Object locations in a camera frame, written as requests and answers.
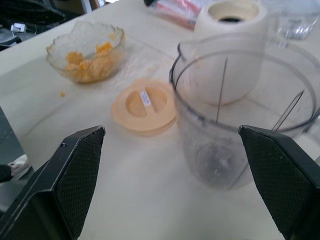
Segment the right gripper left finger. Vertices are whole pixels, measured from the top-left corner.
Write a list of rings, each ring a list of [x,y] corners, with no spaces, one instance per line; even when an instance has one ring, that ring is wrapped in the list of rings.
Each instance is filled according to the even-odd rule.
[[[66,137],[0,219],[2,240],[76,240],[95,192],[103,126]]]

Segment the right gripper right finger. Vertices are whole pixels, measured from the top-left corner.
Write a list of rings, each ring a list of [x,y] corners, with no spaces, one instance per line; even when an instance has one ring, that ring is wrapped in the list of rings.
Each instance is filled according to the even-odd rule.
[[[238,129],[255,186],[286,240],[320,238],[320,167],[289,136]]]

